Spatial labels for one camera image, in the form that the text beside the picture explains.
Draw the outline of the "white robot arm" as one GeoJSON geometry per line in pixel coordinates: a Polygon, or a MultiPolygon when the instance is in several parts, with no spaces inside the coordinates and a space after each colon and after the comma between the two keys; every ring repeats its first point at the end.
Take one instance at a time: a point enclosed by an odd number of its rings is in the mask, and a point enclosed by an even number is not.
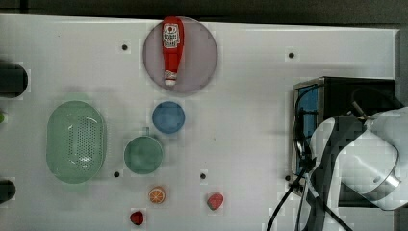
{"type": "Polygon", "coordinates": [[[350,231],[339,215],[341,185],[383,211],[407,205],[407,109],[326,119],[311,141],[316,165],[305,174],[301,231],[350,231]]]}

